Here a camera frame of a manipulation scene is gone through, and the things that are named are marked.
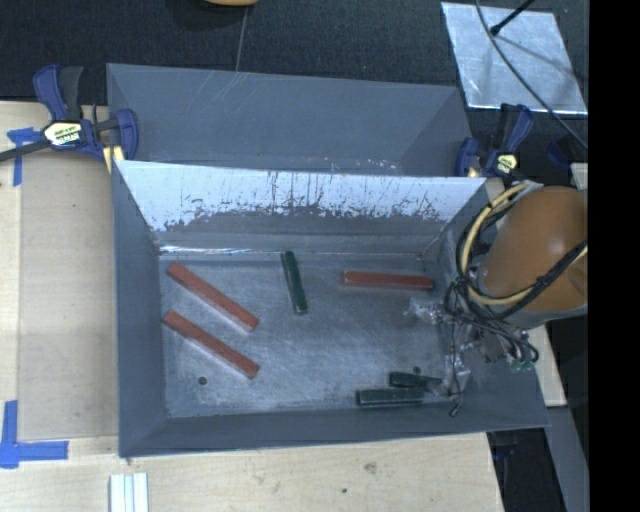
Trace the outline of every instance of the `blue tape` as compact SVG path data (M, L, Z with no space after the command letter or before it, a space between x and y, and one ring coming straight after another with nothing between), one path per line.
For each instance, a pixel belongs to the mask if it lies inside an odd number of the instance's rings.
M9 130L7 137L15 144L17 148L25 142L38 142L42 140L42 134L33 128L20 128L18 130ZM22 157L17 156L13 165L13 186L17 187L22 183Z
M22 461L30 460L66 460L69 458L69 441L39 441L19 443L18 401L4 404L2 422L2 441L0 442L0 468L15 469Z

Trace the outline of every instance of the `yellow cable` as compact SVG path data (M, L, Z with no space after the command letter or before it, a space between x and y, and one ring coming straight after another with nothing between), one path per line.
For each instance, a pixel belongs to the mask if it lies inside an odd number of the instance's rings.
M506 207L506 201L526 187L527 187L526 183L521 183L520 185L516 185L515 187L505 190L502 194L500 194L493 201L491 201L487 206L485 206L482 212L480 212L480 215L478 215L475 222L471 226L471 229L469 230L469 234L467 235L467 239L465 240L464 246L462 248L462 254L460 256L460 267L461 267L463 276L467 275L467 266L469 264L469 255L471 253L471 247L475 242L476 237L478 236L478 232L480 231L480 227L482 226L482 224L485 222L485 220L488 217L495 215L500 211L504 210L504 208ZM582 258L585 254L587 254L586 246L580 252L580 254L576 256L576 258L573 260L571 264L573 264L574 262ZM516 292L512 295L509 295L508 297L490 297L488 295L482 295L476 292L476 290L474 290L470 285L468 286L468 288L469 288L469 295L476 302L479 302L481 304L486 304L488 306L500 306L500 305L510 304L512 302L518 302L522 300L531 291L533 286L530 286L529 288Z

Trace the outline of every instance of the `blue clamp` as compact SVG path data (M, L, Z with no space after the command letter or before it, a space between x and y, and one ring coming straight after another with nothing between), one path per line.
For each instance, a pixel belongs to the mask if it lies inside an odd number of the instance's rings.
M496 136L485 141L466 138L458 151L455 175L469 176L473 168L478 175L487 178L511 178L517 166L515 153L532 126L533 114L527 107L503 103Z
M125 158L133 159L138 149L138 128L135 114L130 109L115 112L112 119L93 123L82 118L78 105L78 83L81 67L61 68L51 64L38 71L33 87L51 114L51 122L45 126L38 140L0 153L0 162L50 148L54 151L73 151L99 161L104 161L106 145L99 133L105 130L119 131L116 144L122 148Z
M35 443L17 442L18 401L4 404L2 422L2 442L0 442L0 468L15 469L23 461L66 460L69 441L39 441Z

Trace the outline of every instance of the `orange object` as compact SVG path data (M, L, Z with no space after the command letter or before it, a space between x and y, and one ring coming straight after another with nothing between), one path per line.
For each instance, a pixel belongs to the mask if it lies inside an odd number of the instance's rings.
M257 363L240 352L236 352L230 346L175 311L169 311L163 321L167 327L176 331L180 336L199 343L246 377L253 379L260 370L260 366Z
M247 332L253 331L260 320L249 313L242 306L236 304L220 290L217 290L201 277L197 276L189 269L172 263L167 274L174 281L184 286L191 293L205 301L216 311L226 316L229 320L240 326Z
M349 270L342 273L344 286L361 286L368 288L393 288L396 290L430 290L433 281L425 276L405 274L377 274Z

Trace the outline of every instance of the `cable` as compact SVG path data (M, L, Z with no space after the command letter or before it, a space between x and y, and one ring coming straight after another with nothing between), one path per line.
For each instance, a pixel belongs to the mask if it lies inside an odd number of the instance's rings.
M506 55L504 54L502 49L498 46L498 43L496 43L495 38L491 34L491 29L489 28L489 25L487 24L487 21L484 18L484 14L482 14L482 9L480 8L480 2L478 0L474 0L474 2L476 4L476 11L478 12L478 16L480 17L482 28L486 32L487 37L489 38L489 41L491 41L491 44L496 49L496 51L498 52L498 54L500 55L504 63L507 65L507 67L511 70L511 72L518 79L518 81L524 86L524 88L527 89L527 91L529 91L529 93L538 101L538 103L540 103L540 105L551 115L551 117L553 117L556 121L558 121L558 123L560 123L560 126L562 126L562 128L564 128L567 131L567 133L569 133L569 135L571 135L578 142L578 144L580 144L585 150L588 151L589 146L578 136L577 133L575 133L571 129L569 125L567 125L567 123L565 123L562 119L560 119L560 116L558 116L558 114L556 114L553 111L553 109L533 90L533 88L522 77L522 75L518 73L518 70L516 70L516 68L513 67L513 64L511 64L509 59L507 59Z
M242 17L242 28L240 29L240 40L238 41L238 52L236 53L236 67L235 71L240 71L240 57L242 56L242 43L244 42L244 29L247 26L247 16L249 15L250 7L244 8L244 16Z
M465 233L463 233L458 242L458 247L460 247L460 242L464 240L461 251L459 253L457 252L456 254L456 259L459 260L457 263L458 273L463 279L467 281L467 292L469 296L474 301L485 306L504 306L507 304L514 304L512 307L500 314L491 312L491 314L485 316L485 318L496 320L503 319L518 311L519 309L522 309L524 306L533 301L533 299L535 299L538 295L540 295L540 293L542 293L542 291L544 291L547 286L549 286L557 277L559 277L560 274L564 272L564 270L566 270L570 265L575 263L580 258L584 257L588 251L587 240L583 240L571 251L569 251L563 258L561 258L560 261L558 261L551 268L551 270L547 272L547 274L539 277L536 283L525 288L524 290L520 290L519 292L513 293L506 297L491 297L489 295L485 295L470 283L468 276L468 267L471 257L471 249L478 237L478 234L481 231L482 225L487 219L490 219L494 215L502 214L506 208L510 208L513 203L508 204L507 201L512 199L513 196L521 192L527 186L528 185L526 183L521 183L519 185L511 187L505 190L493 201L491 201L487 206L484 207L484 209L475 218L475 220L472 221L470 225L471 227L468 229L468 232L467 230L465 230Z

